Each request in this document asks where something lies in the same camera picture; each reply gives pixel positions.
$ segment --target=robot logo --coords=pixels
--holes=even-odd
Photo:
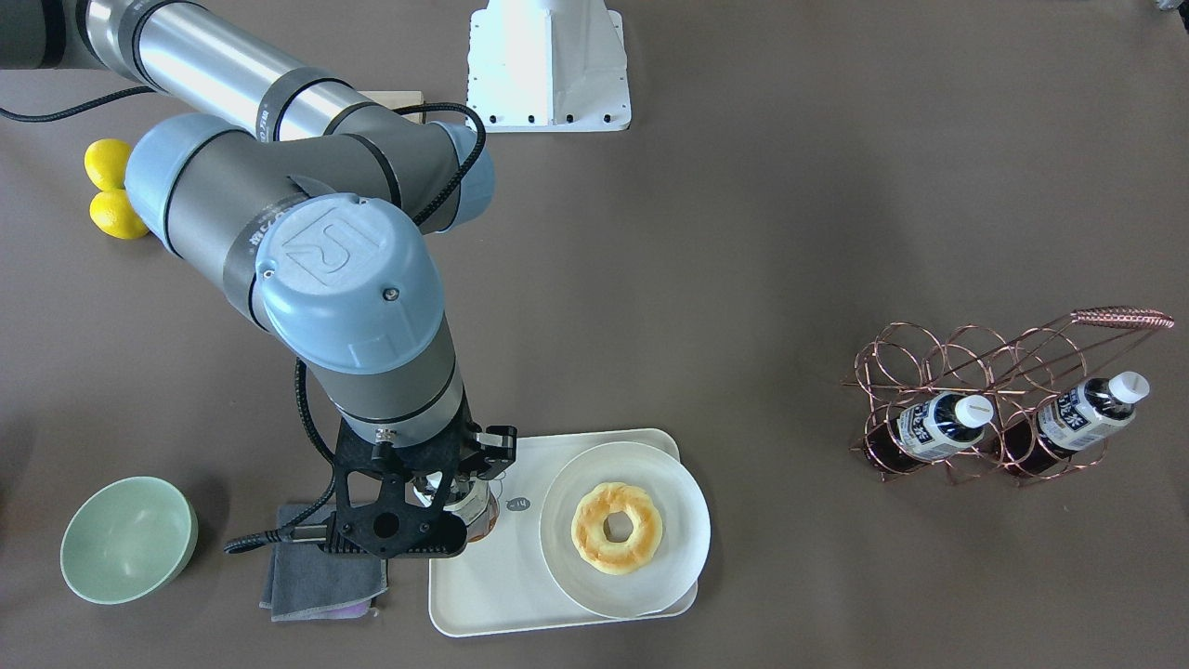
[[[282,250],[319,283],[334,285],[351,273],[345,270],[363,266],[379,246],[354,221],[328,213],[287,239]]]

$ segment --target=tray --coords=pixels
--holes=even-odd
[[[661,612],[627,620],[603,618],[574,604],[549,576],[539,530],[549,484],[574,456],[611,442],[638,442],[680,460],[673,437],[655,429],[518,440],[516,465],[492,482],[499,498],[496,529],[458,557],[429,561],[429,619],[439,632],[473,637],[627,623],[672,618],[693,606],[697,583]]]

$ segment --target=bottle label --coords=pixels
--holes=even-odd
[[[1081,452],[1114,435],[1131,422],[1114,421],[1094,411],[1086,398],[1086,385],[1080,384],[1037,415],[1037,427],[1055,446]]]
[[[937,400],[952,393],[943,393],[927,403],[908,408],[897,419],[900,446],[920,460],[943,460],[967,449],[970,444],[956,442],[937,427]]]

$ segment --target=yellow lemon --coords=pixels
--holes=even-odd
[[[136,239],[149,232],[140,216],[132,209],[125,190],[103,190],[90,201],[90,220],[100,229],[118,239]]]
[[[100,190],[124,188],[124,168],[128,164],[132,146],[122,139],[100,139],[87,146],[82,164],[87,176]]]

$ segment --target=tabletop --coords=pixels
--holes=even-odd
[[[465,100],[484,6],[205,5],[360,89],[434,101]],[[880,484],[848,450],[868,406],[842,385],[892,321],[1189,317],[1179,19],[1149,0],[609,6],[630,128],[491,135],[495,200],[428,241],[478,421],[677,441],[712,524],[692,608],[452,639],[427,616],[426,563],[398,561],[375,617],[271,623],[265,553],[220,547],[327,473],[291,355],[156,238],[87,217],[84,147],[188,111],[141,95],[0,124],[0,664],[1184,665],[1183,326],[1115,364],[1152,393],[1107,457],[1023,490],[938,468]],[[4,71],[0,106],[127,84]],[[58,572],[62,534],[133,475],[185,493],[197,549],[158,593],[88,604]]]

